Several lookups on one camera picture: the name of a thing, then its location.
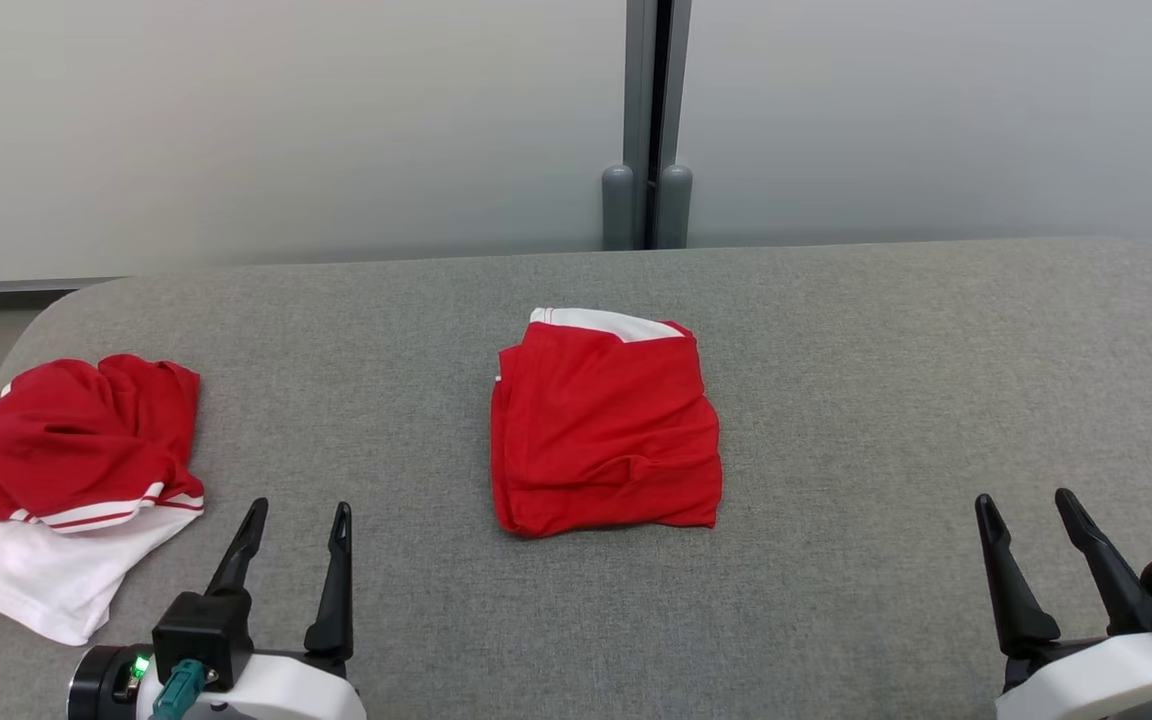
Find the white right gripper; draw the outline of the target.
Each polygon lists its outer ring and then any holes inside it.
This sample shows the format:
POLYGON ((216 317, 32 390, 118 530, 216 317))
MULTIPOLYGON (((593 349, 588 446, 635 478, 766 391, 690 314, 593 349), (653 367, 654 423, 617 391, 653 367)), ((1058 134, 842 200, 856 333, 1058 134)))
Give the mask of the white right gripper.
MULTIPOLYGON (((1108 617, 1106 632, 1114 638, 1043 666, 996 698, 995 717, 1152 719, 1152 596, 1070 488, 1056 488, 1053 501, 1091 571, 1108 617)), ((979 495, 973 511, 998 647, 1021 659, 1053 646, 1061 637, 1059 624, 1043 611, 1011 555, 1011 533, 995 501, 979 495)))

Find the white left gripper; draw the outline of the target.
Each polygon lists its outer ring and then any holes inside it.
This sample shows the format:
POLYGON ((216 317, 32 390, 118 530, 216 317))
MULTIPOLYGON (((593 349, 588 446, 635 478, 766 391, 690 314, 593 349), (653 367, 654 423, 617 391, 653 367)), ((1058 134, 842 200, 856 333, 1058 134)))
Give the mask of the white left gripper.
MULTIPOLYGON (((256 498, 238 524, 205 597, 247 597, 247 573, 259 553, 270 501, 256 498)), ((308 626, 306 659, 347 662, 355 652, 353 619, 353 510, 339 502, 326 547, 329 564, 314 623, 308 626)), ((202 691, 192 705, 159 708, 165 688, 152 647, 92 647, 74 670, 67 694, 68 719, 365 719, 355 687, 291 655, 256 653, 230 691, 202 691)))

